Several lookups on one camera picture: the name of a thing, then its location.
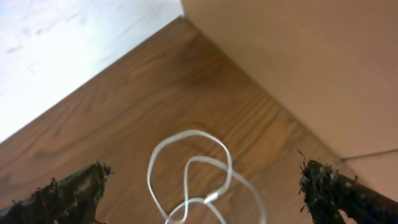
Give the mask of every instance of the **wooden table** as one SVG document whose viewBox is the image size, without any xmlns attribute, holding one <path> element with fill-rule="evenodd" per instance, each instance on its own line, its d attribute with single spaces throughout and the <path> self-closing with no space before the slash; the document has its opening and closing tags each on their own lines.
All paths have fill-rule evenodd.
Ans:
<svg viewBox="0 0 398 224">
<path fill-rule="evenodd" d="M 327 161 L 333 156 L 181 18 L 0 145 L 0 206 L 99 158 L 118 173 L 107 183 L 97 218 L 163 223 L 147 189 L 147 165 L 161 140 L 186 129 L 207 131 L 229 147 L 234 168 L 261 191 L 268 223 L 312 222 L 310 214 L 299 213 L 302 159 L 296 147 L 307 159 Z M 225 160 L 219 146 L 200 137 L 160 153 L 153 185 L 167 210 L 182 201 L 183 167 L 198 154 Z M 225 173 L 210 165 L 191 168 L 192 195 L 204 196 L 224 181 Z M 229 223 L 258 220 L 254 198 L 236 181 L 215 204 Z M 194 205 L 188 222 L 216 223 L 216 218 Z"/>
</svg>

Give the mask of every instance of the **white cable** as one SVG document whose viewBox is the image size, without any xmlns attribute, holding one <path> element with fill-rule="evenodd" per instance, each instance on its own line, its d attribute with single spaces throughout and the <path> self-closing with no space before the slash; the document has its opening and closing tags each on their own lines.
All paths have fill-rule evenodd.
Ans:
<svg viewBox="0 0 398 224">
<path fill-rule="evenodd" d="M 152 169 L 153 166 L 155 164 L 155 160 L 157 155 L 159 154 L 159 152 L 168 144 L 173 143 L 175 141 L 181 140 L 183 138 L 187 138 L 189 136 L 194 136 L 194 135 L 199 135 L 199 136 L 203 136 L 206 138 L 209 138 L 211 140 L 213 140 L 214 142 L 217 142 L 224 150 L 226 153 L 226 157 L 227 157 L 227 164 L 211 158 L 211 157 L 207 157 L 207 156 L 193 156 L 192 158 L 190 158 L 188 160 L 188 162 L 185 164 L 185 168 L 184 168 L 184 178 L 183 178 L 183 191 L 184 191 L 184 201 L 178 205 L 177 207 L 175 207 L 173 209 L 173 211 L 170 213 L 170 215 L 166 214 L 166 212 L 164 211 L 164 209 L 162 208 L 162 206 L 160 205 L 159 201 L 156 199 L 155 193 L 152 190 L 152 186 L 150 183 L 150 175 L 152 173 Z M 189 198 L 189 193 L 188 193 L 188 168 L 189 168 L 189 164 L 193 161 L 198 161 L 198 162 L 206 162 L 209 164 L 212 164 L 214 166 L 217 166 L 223 170 L 225 170 L 227 172 L 227 176 L 226 176 L 226 180 L 225 183 L 218 189 L 218 190 L 214 190 L 211 191 L 209 194 L 207 194 L 206 198 Z M 199 131 L 199 130 L 188 130 L 188 131 L 184 131 L 181 132 L 179 134 L 176 134 L 174 136 L 171 136 L 165 140 L 163 140 L 161 143 L 159 143 L 151 157 L 150 157 L 150 161 L 149 161 L 149 166 L 148 166 L 148 173 L 147 173 L 147 183 L 148 183 L 148 188 L 149 188 L 149 192 L 152 195 L 152 198 L 154 199 L 155 204 L 157 205 L 157 207 L 159 208 L 162 216 L 165 219 L 165 224 L 168 223 L 184 223 L 185 220 L 188 217 L 188 205 L 189 203 L 202 203 L 205 204 L 211 211 L 213 211 L 213 213 L 217 216 L 218 220 L 220 221 L 220 223 L 222 224 L 226 224 L 224 218 L 222 217 L 222 215 L 220 214 L 220 212 L 217 210 L 217 208 L 211 203 L 212 201 L 215 201 L 220 195 L 222 195 L 223 193 L 225 193 L 231 183 L 231 177 L 234 177 L 235 179 L 237 179 L 238 181 L 240 181 L 242 184 L 244 184 L 247 188 L 249 188 L 255 198 L 256 198 L 256 202 L 260 208 L 260 214 L 261 214 L 261 218 L 259 223 L 260 224 L 266 224 L 266 213 L 265 213 L 265 207 L 264 204 L 262 202 L 262 198 L 259 194 L 259 192 L 256 190 L 256 188 L 250 184 L 249 181 L 247 181 L 244 177 L 242 177 L 240 174 L 238 174 L 237 172 L 235 172 L 232 169 L 232 158 L 231 155 L 228 151 L 228 148 L 217 138 L 215 138 L 214 136 L 205 133 L 203 131 Z M 184 214 L 183 214 L 183 218 L 181 220 L 173 220 L 171 219 L 171 217 L 178 211 L 180 210 L 182 207 L 184 207 Z"/>
</svg>

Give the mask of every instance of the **black object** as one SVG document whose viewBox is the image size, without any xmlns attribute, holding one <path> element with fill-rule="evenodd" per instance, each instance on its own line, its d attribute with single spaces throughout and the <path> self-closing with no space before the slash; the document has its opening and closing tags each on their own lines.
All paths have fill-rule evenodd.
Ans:
<svg viewBox="0 0 398 224">
<path fill-rule="evenodd" d="M 339 210 L 360 224 L 398 223 L 398 203 L 324 166 L 309 161 L 300 186 L 315 224 L 345 223 Z"/>
<path fill-rule="evenodd" d="M 98 161 L 0 210 L 0 224 L 94 224 L 111 167 Z"/>
</svg>

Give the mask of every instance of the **white string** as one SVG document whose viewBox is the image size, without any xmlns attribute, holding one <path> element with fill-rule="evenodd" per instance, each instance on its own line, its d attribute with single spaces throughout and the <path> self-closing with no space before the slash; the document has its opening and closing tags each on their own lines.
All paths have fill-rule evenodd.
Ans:
<svg viewBox="0 0 398 224">
<path fill-rule="evenodd" d="M 217 142 L 224 150 L 226 153 L 226 158 L 227 158 L 227 164 L 208 157 L 208 156 L 193 156 L 191 157 L 188 162 L 185 164 L 185 168 L 184 168 L 184 177 L 183 177 L 183 191 L 184 191 L 184 201 L 176 206 L 173 211 L 168 215 L 166 214 L 166 212 L 164 211 L 164 209 L 162 208 L 162 206 L 160 205 L 159 201 L 156 199 L 155 193 L 152 190 L 152 186 L 150 183 L 150 175 L 152 173 L 152 169 L 153 166 L 155 164 L 155 160 L 157 155 L 159 154 L 159 152 L 168 144 L 173 143 L 175 141 L 179 141 L 183 138 L 187 138 L 189 136 L 203 136 L 206 138 L 209 138 L 211 140 L 213 140 L 214 142 Z M 218 188 L 217 190 L 213 190 L 210 193 L 207 194 L 207 196 L 205 198 L 189 198 L 189 193 L 188 193 L 188 168 L 189 168 L 189 164 L 191 162 L 206 162 L 209 164 L 212 164 L 214 166 L 219 167 L 220 169 L 223 169 L 227 172 L 227 176 L 226 176 L 226 180 L 225 183 Z M 242 184 L 244 184 L 249 190 L 252 191 L 252 193 L 254 194 L 254 197 L 256 199 L 256 202 L 260 208 L 260 224 L 266 224 L 266 212 L 265 212 L 265 207 L 264 207 L 264 203 L 262 202 L 262 198 L 260 196 L 260 193 L 256 190 L 256 188 L 248 181 L 246 180 L 244 177 L 242 177 L 240 174 L 238 174 L 237 172 L 235 172 L 232 169 L 232 158 L 231 158 L 231 154 L 228 151 L 228 148 L 217 138 L 215 138 L 214 136 L 205 133 L 203 131 L 199 131 L 199 130 L 188 130 L 188 131 L 183 131 L 181 133 L 178 133 L 174 136 L 171 136 L 167 139 L 164 139 L 161 143 L 159 143 L 151 157 L 150 157 L 150 161 L 149 161 L 149 165 L 148 165 L 148 173 L 147 173 L 147 183 L 148 183 L 148 188 L 149 188 L 149 192 L 152 195 L 152 198 L 154 199 L 155 204 L 157 205 L 157 207 L 159 208 L 159 211 L 161 212 L 162 216 L 165 219 L 165 224 L 168 223 L 184 223 L 185 220 L 188 217 L 188 205 L 190 203 L 202 203 L 205 204 L 218 218 L 218 220 L 220 221 L 220 223 L 222 224 L 226 224 L 224 218 L 222 217 L 221 213 L 217 210 L 217 208 L 211 203 L 212 201 L 215 201 L 216 199 L 218 199 L 218 197 L 220 195 L 222 195 L 223 193 L 225 193 L 231 183 L 231 177 L 234 177 L 236 180 L 240 181 Z M 171 219 L 171 217 L 178 211 L 180 210 L 182 207 L 184 207 L 184 214 L 183 214 L 183 218 L 181 220 L 173 220 Z"/>
</svg>

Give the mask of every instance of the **white surface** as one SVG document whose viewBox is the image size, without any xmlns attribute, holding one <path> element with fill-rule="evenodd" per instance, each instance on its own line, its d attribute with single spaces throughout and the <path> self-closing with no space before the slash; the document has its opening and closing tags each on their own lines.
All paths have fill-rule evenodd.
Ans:
<svg viewBox="0 0 398 224">
<path fill-rule="evenodd" d="M 176 0 L 1 0 L 0 142 L 181 11 Z"/>
</svg>

